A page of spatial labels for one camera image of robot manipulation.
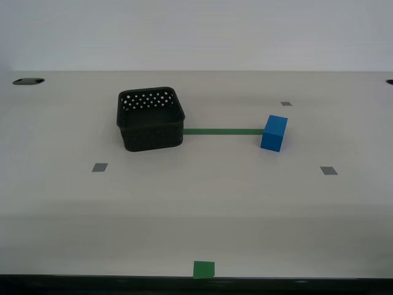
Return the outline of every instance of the table surface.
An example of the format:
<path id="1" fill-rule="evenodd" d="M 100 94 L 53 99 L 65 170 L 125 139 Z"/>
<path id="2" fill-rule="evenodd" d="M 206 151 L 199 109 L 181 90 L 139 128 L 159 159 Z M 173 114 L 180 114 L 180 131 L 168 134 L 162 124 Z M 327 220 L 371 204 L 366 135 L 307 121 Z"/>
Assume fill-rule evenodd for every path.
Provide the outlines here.
<path id="1" fill-rule="evenodd" d="M 15 86 L 21 77 L 40 85 Z M 0 273 L 393 276 L 393 73 L 14 72 L 0 82 Z M 169 86 L 185 135 L 128 152 L 117 96 Z M 283 106 L 290 102 L 292 106 Z M 95 163 L 108 163 L 92 173 Z M 326 176 L 320 167 L 333 167 Z"/>

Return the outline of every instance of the green strip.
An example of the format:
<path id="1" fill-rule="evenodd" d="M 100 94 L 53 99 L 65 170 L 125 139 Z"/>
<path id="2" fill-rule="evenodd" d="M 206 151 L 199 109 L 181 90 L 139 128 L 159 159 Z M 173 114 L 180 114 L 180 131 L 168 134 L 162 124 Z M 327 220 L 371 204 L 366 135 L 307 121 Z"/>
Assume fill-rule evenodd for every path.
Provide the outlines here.
<path id="1" fill-rule="evenodd" d="M 214 262 L 194 261 L 193 278 L 213 278 L 215 274 Z"/>
<path id="2" fill-rule="evenodd" d="M 186 135 L 261 135 L 263 129 L 184 129 Z"/>

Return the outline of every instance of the plastic basket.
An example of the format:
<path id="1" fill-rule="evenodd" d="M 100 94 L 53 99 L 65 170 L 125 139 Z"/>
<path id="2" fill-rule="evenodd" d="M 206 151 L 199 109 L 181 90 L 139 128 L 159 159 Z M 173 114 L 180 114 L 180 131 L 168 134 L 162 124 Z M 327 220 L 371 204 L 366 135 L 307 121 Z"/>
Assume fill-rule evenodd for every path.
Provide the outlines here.
<path id="1" fill-rule="evenodd" d="M 178 146 L 185 115 L 170 87 L 127 90 L 119 94 L 117 126 L 127 151 Z"/>

